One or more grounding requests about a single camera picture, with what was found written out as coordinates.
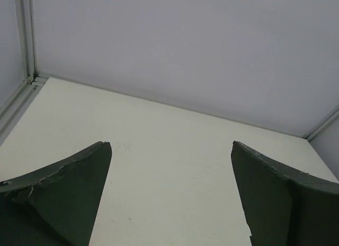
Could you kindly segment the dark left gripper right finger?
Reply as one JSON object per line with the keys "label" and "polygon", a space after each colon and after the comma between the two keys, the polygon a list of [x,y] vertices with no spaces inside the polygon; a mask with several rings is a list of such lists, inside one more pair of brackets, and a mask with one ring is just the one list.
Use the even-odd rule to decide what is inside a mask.
{"label": "dark left gripper right finger", "polygon": [[252,245],[338,245],[338,183],[238,141],[231,163]]}

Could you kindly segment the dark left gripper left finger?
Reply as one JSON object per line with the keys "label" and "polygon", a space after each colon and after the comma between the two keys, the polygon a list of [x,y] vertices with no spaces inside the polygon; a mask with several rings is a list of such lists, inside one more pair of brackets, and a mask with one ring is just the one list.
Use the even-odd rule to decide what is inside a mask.
{"label": "dark left gripper left finger", "polygon": [[89,245],[111,144],[1,182],[1,245]]}

